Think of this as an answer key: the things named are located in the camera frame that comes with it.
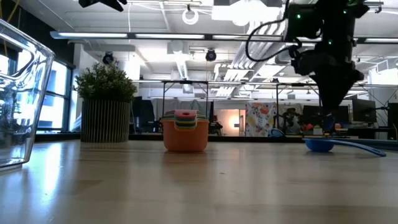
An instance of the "table surface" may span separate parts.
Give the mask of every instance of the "table surface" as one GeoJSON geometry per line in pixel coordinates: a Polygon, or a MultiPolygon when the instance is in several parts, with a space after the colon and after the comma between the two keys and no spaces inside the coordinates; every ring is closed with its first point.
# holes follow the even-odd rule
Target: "table surface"
{"type": "Polygon", "coordinates": [[[0,173],[9,223],[398,223],[398,154],[304,144],[211,142],[198,154],[161,141],[36,144],[0,173]]]}

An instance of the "potted plant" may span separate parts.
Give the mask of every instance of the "potted plant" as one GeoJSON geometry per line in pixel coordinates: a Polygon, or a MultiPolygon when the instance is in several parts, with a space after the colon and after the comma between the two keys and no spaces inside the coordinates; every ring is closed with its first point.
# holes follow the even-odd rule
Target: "potted plant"
{"type": "Polygon", "coordinates": [[[83,98],[81,141],[123,142],[129,137],[130,107],[137,87],[115,63],[95,63],[76,77],[83,98]]]}

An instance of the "ceiling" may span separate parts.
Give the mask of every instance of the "ceiling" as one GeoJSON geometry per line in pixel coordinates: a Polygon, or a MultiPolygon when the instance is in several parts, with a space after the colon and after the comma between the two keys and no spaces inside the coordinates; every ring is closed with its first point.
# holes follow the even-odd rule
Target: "ceiling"
{"type": "MultiPolygon", "coordinates": [[[[369,12],[357,20],[355,36],[398,36],[398,26],[395,22],[398,22],[398,1],[383,0],[383,2],[381,13],[369,12]]],[[[204,1],[204,5],[200,9],[211,13],[212,5],[212,0],[204,1]]],[[[117,12],[102,4],[95,4],[83,9],[74,0],[21,0],[21,6],[59,31],[245,34],[249,28],[248,26],[236,26],[232,21],[214,21],[210,15],[205,13],[199,13],[199,20],[196,24],[188,25],[182,21],[182,11],[165,11],[163,15],[158,4],[127,5],[123,6],[124,12],[117,12]]],[[[164,8],[176,10],[185,9],[185,6],[165,5],[164,8]]],[[[92,55],[100,58],[104,54],[101,48],[105,45],[133,45],[146,61],[145,67],[142,67],[142,73],[147,77],[153,75],[152,78],[155,78],[156,74],[170,74],[177,69],[173,60],[162,57],[167,53],[168,42],[166,40],[91,40],[90,46],[95,46],[96,50],[90,50],[89,47],[86,47],[85,50],[91,51],[92,55]]],[[[238,52],[241,43],[188,41],[187,45],[195,47],[195,49],[203,49],[194,51],[193,60],[187,61],[188,70],[213,71],[216,63],[205,61],[206,50],[215,49],[219,62],[230,63],[238,52]]],[[[372,62],[383,56],[398,57],[398,45],[359,45],[354,49],[353,55],[362,57],[361,68],[367,69],[374,64],[366,63],[366,61],[372,62]]],[[[117,57],[125,60],[124,58],[129,57],[129,53],[118,52],[117,57]]],[[[295,78],[291,79],[292,82],[301,78],[300,75],[294,74],[290,66],[280,72],[286,78],[295,78]]]]}

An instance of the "orange bowl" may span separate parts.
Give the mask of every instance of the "orange bowl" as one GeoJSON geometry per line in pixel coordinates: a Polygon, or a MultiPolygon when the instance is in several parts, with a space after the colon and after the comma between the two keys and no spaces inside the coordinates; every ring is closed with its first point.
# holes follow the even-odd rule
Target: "orange bowl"
{"type": "Polygon", "coordinates": [[[207,147],[209,121],[198,121],[192,130],[177,130],[174,120],[160,120],[163,124],[163,142],[170,152],[202,152],[207,147]]]}

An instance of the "plant pot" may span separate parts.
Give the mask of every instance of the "plant pot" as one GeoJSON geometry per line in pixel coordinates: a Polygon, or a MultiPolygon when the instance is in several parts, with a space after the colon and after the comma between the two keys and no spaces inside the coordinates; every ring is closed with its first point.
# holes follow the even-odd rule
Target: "plant pot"
{"type": "Polygon", "coordinates": [[[85,100],[81,109],[82,142],[124,142],[129,139],[130,103],[85,100]]]}

